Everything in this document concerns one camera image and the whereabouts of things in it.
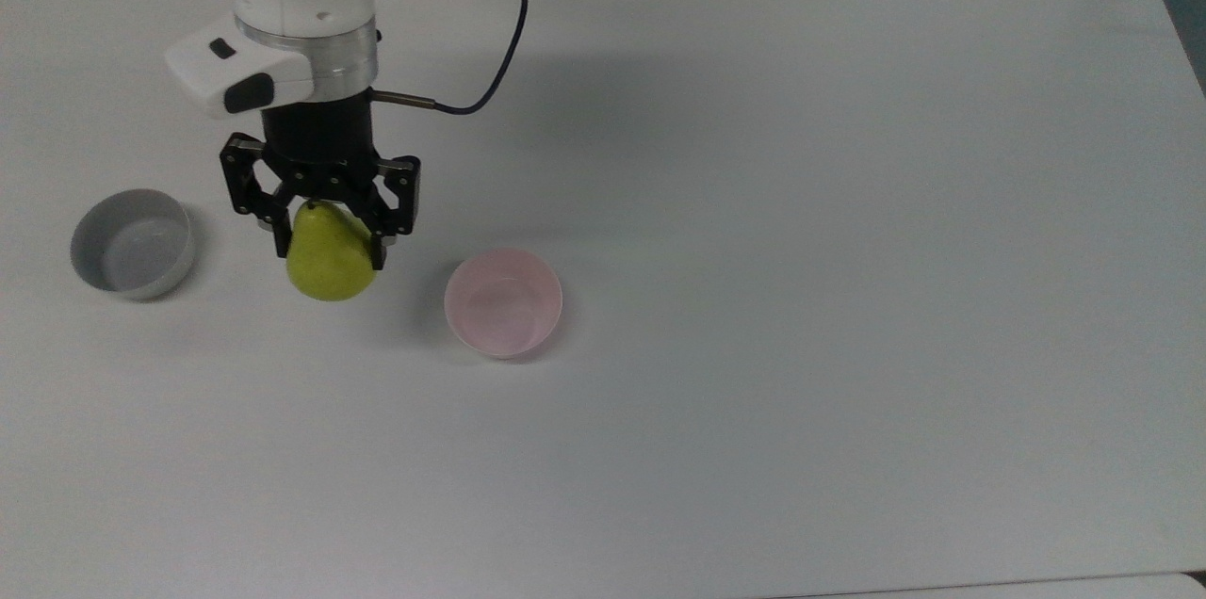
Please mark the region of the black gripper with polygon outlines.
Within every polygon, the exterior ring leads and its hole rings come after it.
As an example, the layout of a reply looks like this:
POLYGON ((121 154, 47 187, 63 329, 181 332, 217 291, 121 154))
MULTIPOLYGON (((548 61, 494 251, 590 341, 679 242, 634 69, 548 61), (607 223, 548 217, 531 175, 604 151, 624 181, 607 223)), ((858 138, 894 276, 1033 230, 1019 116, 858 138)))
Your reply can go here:
POLYGON ((417 157, 379 158, 373 143, 371 101, 353 94, 329 102, 292 102, 260 113, 264 141, 232 133, 219 149, 219 164, 234 212, 254 217, 273 233, 274 248, 285 259, 292 243, 289 204, 302 196, 349 202, 367 227, 370 263, 386 264, 387 247, 410 235, 418 213, 422 162, 417 157), (254 166, 277 178, 268 192, 254 166))

